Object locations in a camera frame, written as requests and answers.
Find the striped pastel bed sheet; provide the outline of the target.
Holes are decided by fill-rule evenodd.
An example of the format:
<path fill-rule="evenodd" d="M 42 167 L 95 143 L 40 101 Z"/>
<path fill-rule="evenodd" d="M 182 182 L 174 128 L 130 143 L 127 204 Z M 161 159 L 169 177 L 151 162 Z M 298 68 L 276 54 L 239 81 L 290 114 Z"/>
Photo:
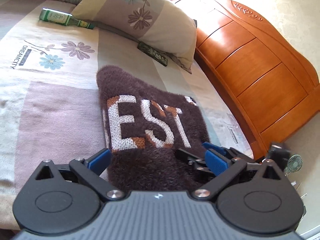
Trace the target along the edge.
<path fill-rule="evenodd" d="M 44 159 L 57 164 L 105 146 L 97 71 L 123 68 L 161 89 L 192 97 L 212 143 L 253 152 L 235 117 L 194 62 L 186 72 L 163 66 L 136 42 L 101 30 L 42 22 L 43 8 L 71 12 L 51 0 L 1 0 L 1 228 L 16 230 L 16 194 Z"/>

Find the small white desk fan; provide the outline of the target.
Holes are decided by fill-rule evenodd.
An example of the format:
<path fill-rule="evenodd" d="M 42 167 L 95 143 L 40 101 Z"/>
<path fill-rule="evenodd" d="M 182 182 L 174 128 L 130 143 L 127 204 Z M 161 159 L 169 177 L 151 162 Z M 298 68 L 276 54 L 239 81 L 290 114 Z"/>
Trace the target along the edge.
<path fill-rule="evenodd" d="M 292 155 L 287 162 L 287 166 L 285 167 L 284 173 L 287 176 L 290 173 L 298 172 L 303 166 L 303 159 L 300 155 L 294 154 Z"/>

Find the dark brown fuzzy sweater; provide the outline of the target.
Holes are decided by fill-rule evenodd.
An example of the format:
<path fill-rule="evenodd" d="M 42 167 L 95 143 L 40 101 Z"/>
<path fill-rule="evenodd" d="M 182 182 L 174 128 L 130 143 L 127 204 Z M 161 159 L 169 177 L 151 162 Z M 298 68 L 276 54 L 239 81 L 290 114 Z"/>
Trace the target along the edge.
<path fill-rule="evenodd" d="M 97 72 L 106 144 L 112 152 L 108 180 L 129 191 L 193 191 L 195 171 L 175 157 L 183 149 L 204 157 L 209 134 L 196 101 L 160 90 L 117 66 Z"/>

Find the floral cream pillow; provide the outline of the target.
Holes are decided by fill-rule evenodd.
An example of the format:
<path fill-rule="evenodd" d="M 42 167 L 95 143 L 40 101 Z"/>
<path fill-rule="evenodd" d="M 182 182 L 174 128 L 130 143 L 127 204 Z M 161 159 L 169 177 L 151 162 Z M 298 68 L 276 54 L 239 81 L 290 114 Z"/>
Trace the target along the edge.
<path fill-rule="evenodd" d="M 119 29 L 191 71 L 196 23 L 170 0 L 82 0 L 72 15 Z"/>

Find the orange wooden headboard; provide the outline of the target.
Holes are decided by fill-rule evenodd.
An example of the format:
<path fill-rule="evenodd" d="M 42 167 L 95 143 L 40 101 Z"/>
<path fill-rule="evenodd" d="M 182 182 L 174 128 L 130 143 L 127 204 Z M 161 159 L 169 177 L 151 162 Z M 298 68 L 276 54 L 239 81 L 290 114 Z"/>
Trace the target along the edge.
<path fill-rule="evenodd" d="M 255 159 L 319 112 L 313 65 L 266 18 L 233 0 L 175 0 L 197 22 L 195 61 L 229 107 Z"/>

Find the green glass bottle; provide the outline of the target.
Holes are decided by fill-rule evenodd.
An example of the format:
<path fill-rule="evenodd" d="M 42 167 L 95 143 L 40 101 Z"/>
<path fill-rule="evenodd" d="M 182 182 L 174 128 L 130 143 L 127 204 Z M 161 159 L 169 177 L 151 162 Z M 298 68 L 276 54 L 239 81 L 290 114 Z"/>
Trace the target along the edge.
<path fill-rule="evenodd" d="M 94 29 L 94 25 L 83 20 L 76 19 L 73 15 L 53 9 L 43 8 L 39 19 L 44 22 L 55 23 L 64 26 L 77 26 L 86 29 Z"/>

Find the dark green patterned packet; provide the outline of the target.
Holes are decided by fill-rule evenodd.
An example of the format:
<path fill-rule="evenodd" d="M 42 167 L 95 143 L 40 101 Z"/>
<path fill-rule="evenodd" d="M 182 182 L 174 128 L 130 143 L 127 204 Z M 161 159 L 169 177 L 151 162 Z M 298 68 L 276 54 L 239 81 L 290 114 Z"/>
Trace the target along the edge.
<path fill-rule="evenodd" d="M 168 59 L 165 56 L 163 56 L 159 51 L 152 48 L 151 46 L 149 46 L 143 42 L 139 42 L 137 48 L 140 51 L 142 51 L 144 54 L 146 54 L 149 57 L 151 57 L 152 59 L 156 60 L 161 65 L 163 65 L 165 67 L 168 65 Z"/>

